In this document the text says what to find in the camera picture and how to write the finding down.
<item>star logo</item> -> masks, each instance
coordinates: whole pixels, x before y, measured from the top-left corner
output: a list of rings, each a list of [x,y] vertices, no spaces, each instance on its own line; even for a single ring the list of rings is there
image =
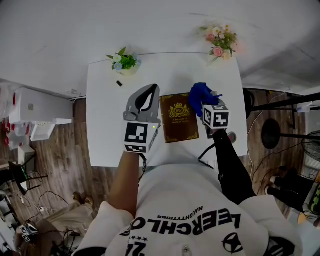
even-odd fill
[[[228,234],[222,243],[228,253],[235,254],[243,250],[237,233]]]

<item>black chair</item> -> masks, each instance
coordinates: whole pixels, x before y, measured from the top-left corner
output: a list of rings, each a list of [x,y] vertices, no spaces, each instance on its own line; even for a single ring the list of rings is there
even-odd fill
[[[21,194],[23,196],[25,196],[27,194],[27,192],[29,190],[33,190],[36,189],[38,187],[40,187],[40,185],[34,186],[34,187],[30,187],[30,181],[31,180],[39,180],[42,178],[47,178],[48,175],[45,176],[39,176],[39,177],[29,177],[27,174],[27,164],[29,161],[31,161],[33,158],[35,157],[35,155],[33,155],[27,162],[25,162],[23,165],[20,164],[14,164],[13,162],[9,162],[9,169],[12,173],[12,176],[21,192]],[[25,190],[21,184],[26,182],[27,184],[27,190]]]

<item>book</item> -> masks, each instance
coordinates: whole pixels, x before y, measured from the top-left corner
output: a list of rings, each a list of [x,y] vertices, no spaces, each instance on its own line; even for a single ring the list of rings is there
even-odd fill
[[[160,97],[165,143],[199,139],[197,115],[189,104],[189,93]]]

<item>bare forearm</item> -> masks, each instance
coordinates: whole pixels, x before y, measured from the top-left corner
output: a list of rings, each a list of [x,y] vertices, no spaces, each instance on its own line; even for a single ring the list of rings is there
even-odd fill
[[[139,155],[123,152],[113,182],[109,204],[116,209],[126,210],[136,216],[139,187]]]

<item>person's foot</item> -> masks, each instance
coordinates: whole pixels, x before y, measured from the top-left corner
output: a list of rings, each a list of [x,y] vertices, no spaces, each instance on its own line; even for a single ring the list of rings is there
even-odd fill
[[[72,194],[72,199],[73,199],[74,201],[79,202],[80,204],[82,203],[81,195],[80,195],[78,192],[74,192],[74,193]]]
[[[91,205],[92,209],[95,209],[95,202],[91,196],[85,198],[85,203]]]
[[[268,195],[268,188],[270,188],[270,187],[266,186],[265,189],[264,189],[264,192],[265,192],[266,195]]]
[[[270,182],[274,184],[276,182],[276,178],[279,178],[279,177],[278,176],[272,176],[270,178]]]

